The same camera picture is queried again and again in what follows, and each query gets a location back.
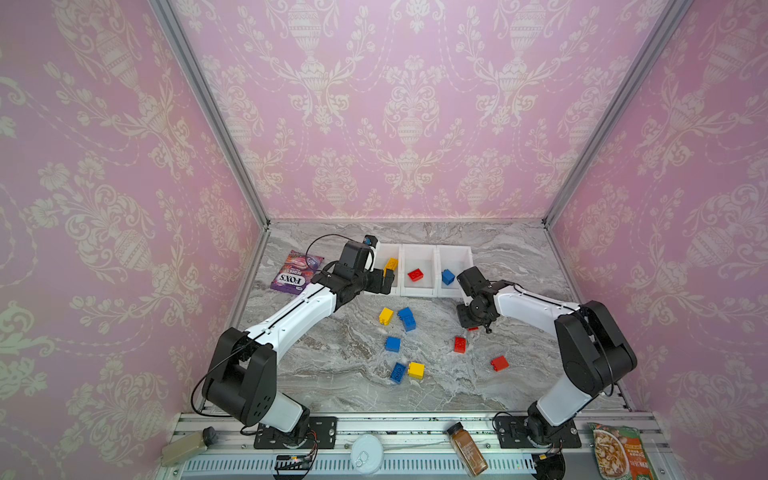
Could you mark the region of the white bin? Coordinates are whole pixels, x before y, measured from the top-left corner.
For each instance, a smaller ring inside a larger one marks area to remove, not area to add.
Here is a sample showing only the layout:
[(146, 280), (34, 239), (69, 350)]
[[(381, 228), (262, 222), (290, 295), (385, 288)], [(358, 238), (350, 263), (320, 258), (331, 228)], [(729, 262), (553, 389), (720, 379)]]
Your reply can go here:
[[(437, 297), (462, 299), (464, 292), (459, 285), (458, 275), (474, 265), (472, 248), (460, 245), (437, 246)], [(447, 284), (443, 272), (448, 270), (454, 280)]]
[(437, 297), (437, 247), (428, 244), (401, 244), (399, 288), (403, 297)]
[(376, 256), (374, 267), (384, 272), (390, 272), (393, 277), (390, 294), (393, 296), (401, 295), (400, 269), (402, 260), (400, 254), (400, 244), (388, 244), (380, 242), (376, 247)]

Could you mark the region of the blue long lego brick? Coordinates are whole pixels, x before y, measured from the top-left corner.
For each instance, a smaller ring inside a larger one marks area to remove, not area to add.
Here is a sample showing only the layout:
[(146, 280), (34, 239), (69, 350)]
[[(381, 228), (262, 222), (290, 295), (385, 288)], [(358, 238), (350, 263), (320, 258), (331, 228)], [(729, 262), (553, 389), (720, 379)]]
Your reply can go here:
[(406, 332), (410, 332), (416, 329), (417, 325), (413, 317), (401, 317), (401, 321), (403, 322), (403, 326)]

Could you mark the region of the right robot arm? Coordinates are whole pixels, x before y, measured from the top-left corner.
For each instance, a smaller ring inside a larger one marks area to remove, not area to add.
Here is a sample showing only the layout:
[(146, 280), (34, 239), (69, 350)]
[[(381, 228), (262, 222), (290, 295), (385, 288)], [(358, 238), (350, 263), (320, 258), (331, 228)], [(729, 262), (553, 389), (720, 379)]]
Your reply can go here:
[(629, 341), (601, 302), (541, 296), (515, 282), (490, 281), (476, 267), (460, 273), (457, 281), (468, 301), (457, 306), (462, 327), (490, 333), (498, 318), (510, 317), (557, 340), (563, 374), (531, 404), (524, 420), (526, 436), (537, 446), (558, 447), (575, 426), (577, 413), (638, 365)]

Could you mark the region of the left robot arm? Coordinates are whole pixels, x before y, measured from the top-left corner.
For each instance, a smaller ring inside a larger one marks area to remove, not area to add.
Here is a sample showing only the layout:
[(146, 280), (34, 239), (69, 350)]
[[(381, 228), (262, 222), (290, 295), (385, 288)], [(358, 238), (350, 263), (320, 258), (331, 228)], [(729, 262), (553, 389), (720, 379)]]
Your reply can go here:
[(202, 397), (243, 426), (262, 425), (297, 446), (309, 434), (310, 410), (277, 389), (277, 367), (288, 350), (321, 320), (363, 292), (387, 295), (394, 275), (375, 266), (373, 235), (349, 240), (340, 258), (320, 269), (304, 290), (261, 323), (231, 327), (218, 339)]

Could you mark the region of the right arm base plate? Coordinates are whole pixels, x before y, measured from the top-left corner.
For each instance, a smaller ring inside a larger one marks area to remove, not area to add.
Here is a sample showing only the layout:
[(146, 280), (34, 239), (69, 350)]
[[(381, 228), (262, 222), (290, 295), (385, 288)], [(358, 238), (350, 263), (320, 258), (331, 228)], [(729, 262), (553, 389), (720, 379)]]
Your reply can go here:
[(573, 420), (552, 427), (537, 417), (507, 415), (501, 412), (492, 420), (493, 429), (502, 449), (578, 449), (582, 447)]

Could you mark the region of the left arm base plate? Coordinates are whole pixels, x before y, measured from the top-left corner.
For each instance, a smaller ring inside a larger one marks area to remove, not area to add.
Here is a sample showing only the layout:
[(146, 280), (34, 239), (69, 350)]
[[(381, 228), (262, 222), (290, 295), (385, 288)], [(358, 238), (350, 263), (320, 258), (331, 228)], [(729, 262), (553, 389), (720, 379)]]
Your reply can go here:
[(308, 429), (302, 439), (296, 439), (288, 433), (274, 427), (259, 425), (253, 447), (256, 450), (277, 449), (333, 449), (336, 444), (338, 418), (335, 416), (310, 416)]

